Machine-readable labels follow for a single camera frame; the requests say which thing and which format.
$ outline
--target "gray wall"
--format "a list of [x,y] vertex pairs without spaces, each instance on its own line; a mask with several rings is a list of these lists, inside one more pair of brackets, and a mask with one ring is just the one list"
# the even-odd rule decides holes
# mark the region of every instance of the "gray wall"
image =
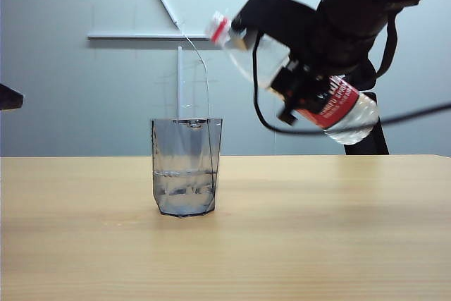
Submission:
[[[299,0],[316,7],[319,0]],[[187,34],[202,34],[216,11],[235,14],[246,0],[168,0]],[[400,43],[380,80],[382,116],[449,99],[450,0],[424,0],[397,20]],[[159,0],[2,0],[3,82],[25,95],[2,116],[4,156],[148,155],[149,119],[175,116],[177,46],[184,42],[88,41],[89,31],[177,33]],[[378,65],[384,36],[371,56]],[[224,118],[223,154],[341,154],[327,137],[274,135],[252,108],[252,84],[222,51],[200,44],[209,69],[211,116]],[[205,116],[203,67],[185,52],[186,103]],[[270,120],[277,98],[262,94]],[[448,113],[388,127],[392,153],[451,156]],[[299,128],[311,128],[301,121]]]

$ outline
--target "table surface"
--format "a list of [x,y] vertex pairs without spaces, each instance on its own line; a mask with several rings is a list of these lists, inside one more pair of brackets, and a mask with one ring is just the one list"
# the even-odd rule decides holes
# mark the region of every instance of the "table surface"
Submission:
[[451,300],[451,158],[222,156],[186,219],[151,165],[3,158],[2,300]]

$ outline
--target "bottle label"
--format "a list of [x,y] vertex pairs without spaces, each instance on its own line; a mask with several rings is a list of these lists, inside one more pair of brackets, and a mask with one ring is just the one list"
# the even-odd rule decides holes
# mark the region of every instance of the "bottle label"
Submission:
[[359,98],[359,91],[345,82],[342,78],[330,77],[330,98],[322,111],[318,114],[306,109],[297,110],[312,123],[327,130],[340,121],[354,107]]

